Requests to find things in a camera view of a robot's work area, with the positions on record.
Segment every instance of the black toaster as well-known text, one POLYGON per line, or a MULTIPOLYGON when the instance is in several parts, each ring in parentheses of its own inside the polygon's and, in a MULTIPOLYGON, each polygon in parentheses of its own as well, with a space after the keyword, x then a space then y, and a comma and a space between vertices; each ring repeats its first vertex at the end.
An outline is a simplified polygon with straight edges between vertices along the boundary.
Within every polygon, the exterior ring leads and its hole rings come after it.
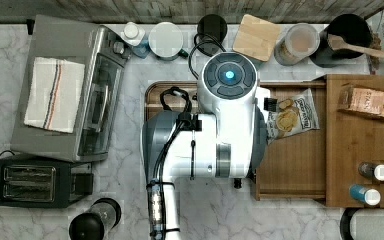
POLYGON ((29 154, 0 159, 0 205, 66 208, 92 194, 91 163, 70 163, 29 154))

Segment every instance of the toaster oven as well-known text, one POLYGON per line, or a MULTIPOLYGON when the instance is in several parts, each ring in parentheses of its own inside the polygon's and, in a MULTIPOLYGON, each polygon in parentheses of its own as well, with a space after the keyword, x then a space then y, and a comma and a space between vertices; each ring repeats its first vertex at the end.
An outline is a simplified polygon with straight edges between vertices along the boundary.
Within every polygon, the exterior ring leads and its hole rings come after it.
POLYGON ((124 67, 130 58, 125 46, 105 26, 36 16, 10 148, 69 162, 106 159, 124 67), (73 133, 48 131, 23 122, 36 57, 85 65, 73 133))

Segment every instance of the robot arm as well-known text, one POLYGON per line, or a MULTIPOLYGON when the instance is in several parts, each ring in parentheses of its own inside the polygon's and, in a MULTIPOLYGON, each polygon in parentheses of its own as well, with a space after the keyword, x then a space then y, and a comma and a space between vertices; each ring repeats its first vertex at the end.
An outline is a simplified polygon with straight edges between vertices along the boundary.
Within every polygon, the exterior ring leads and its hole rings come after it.
POLYGON ((266 131, 256 106, 257 85, 256 70, 248 59, 236 53, 220 53, 204 66, 198 80, 202 114, 163 111, 144 124, 141 152, 149 183, 153 240, 181 239, 174 189, 177 177, 244 178, 259 165, 266 131), (233 57, 234 63, 226 61, 226 57, 233 57), (235 78, 236 74, 237 79, 211 82, 213 76, 223 76, 226 68, 234 71, 233 77, 230 70, 225 76, 235 78), (182 131, 173 130, 181 123, 186 123, 182 131), (162 162, 158 160, 160 154, 164 155, 162 162))

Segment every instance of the wooden spoon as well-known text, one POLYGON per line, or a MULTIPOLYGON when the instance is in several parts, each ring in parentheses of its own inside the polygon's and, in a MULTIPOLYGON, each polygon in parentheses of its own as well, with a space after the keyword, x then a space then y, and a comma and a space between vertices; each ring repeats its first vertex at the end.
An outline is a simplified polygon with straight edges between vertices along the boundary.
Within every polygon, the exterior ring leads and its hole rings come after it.
POLYGON ((346 43, 342 37, 332 35, 332 34, 329 34, 327 39, 332 50, 348 49, 355 52, 365 53, 373 57, 384 59, 384 51, 351 45, 346 43))

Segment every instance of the wooden board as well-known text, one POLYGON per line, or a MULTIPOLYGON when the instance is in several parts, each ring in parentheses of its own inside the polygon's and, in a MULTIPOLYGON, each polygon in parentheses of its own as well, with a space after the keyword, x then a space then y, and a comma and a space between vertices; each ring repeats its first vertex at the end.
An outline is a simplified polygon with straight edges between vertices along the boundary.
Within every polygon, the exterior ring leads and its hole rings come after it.
POLYGON ((365 179, 357 170, 362 161, 384 163, 384 122, 337 111, 340 87, 346 83, 384 91, 384 76, 327 76, 326 205, 364 207, 348 193, 352 184, 362 184, 380 192, 379 206, 384 208, 384 183, 365 179))
POLYGON ((275 140, 266 148, 257 169, 257 200, 269 197, 324 199, 326 192, 326 88, 324 83, 292 83, 269 87, 274 98, 283 100, 308 87, 319 117, 319 130, 310 130, 275 140))
MULTIPOLYGON (((151 85, 145 93, 145 120, 162 111, 159 95, 174 85, 186 90, 190 96, 196 93, 196 82, 158 82, 151 85)), ((256 199, 268 197, 324 199, 326 84, 316 81, 260 83, 260 87, 271 89, 272 95, 279 99, 311 88, 321 129, 276 140, 267 147, 264 160, 257 169, 256 199)), ((184 100, 172 96, 166 96, 165 100, 173 110, 183 109, 184 100)), ((193 112, 196 112, 197 102, 192 101, 192 105, 193 112)))
POLYGON ((233 51, 268 61, 279 33, 279 25, 246 14, 239 25, 233 51))

